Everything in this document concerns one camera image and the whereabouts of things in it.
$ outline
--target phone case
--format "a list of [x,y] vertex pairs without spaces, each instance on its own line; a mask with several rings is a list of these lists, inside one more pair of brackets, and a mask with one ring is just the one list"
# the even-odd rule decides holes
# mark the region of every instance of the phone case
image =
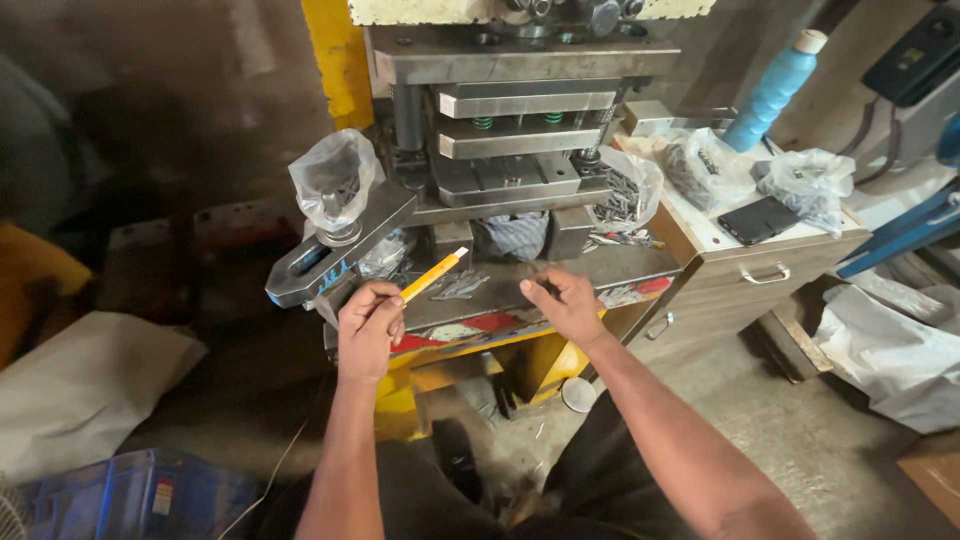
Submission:
[[800,216],[773,197],[727,212],[717,222],[741,244],[753,246],[800,223]]

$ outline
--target leg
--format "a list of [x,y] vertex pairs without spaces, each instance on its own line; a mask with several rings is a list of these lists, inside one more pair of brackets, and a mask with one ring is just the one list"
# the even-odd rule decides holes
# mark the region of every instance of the leg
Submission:
[[564,516],[659,540],[696,535],[647,470],[610,392],[597,400],[543,486]]
[[[400,441],[376,445],[380,513],[387,540],[493,540],[503,528],[492,515],[468,501],[440,470]],[[277,498],[257,537],[293,538],[310,492],[312,475]]]

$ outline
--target blue metal frame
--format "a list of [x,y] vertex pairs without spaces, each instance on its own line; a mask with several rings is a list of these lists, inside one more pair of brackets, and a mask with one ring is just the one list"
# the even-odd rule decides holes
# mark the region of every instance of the blue metal frame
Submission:
[[837,275],[855,276],[897,255],[960,232],[960,177],[954,178],[929,199],[874,231],[874,236],[853,250],[844,260],[862,257],[844,266]]

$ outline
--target forearm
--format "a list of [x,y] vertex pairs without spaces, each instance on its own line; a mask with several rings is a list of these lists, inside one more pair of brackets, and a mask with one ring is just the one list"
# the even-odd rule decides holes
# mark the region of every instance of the forearm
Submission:
[[803,519],[777,486],[615,338],[597,339],[584,353],[610,390],[651,474],[698,534],[722,537],[734,527],[741,538],[754,537],[741,526],[756,532],[751,513],[763,512],[776,514],[767,516],[771,523],[785,522],[784,528],[797,531],[781,530],[780,537],[808,537]]
[[297,540],[383,538],[373,441],[376,387],[341,381]]

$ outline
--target blue marking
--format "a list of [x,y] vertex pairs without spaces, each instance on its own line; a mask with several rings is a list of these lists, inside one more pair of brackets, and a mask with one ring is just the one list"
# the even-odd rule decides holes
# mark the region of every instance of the blue marking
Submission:
[[340,260],[340,268],[333,267],[330,268],[330,271],[324,274],[324,284],[321,285],[320,290],[317,291],[317,294],[320,294],[326,290],[327,287],[333,285],[337,282],[343,275],[356,265],[356,262],[352,262],[349,266],[345,259]]

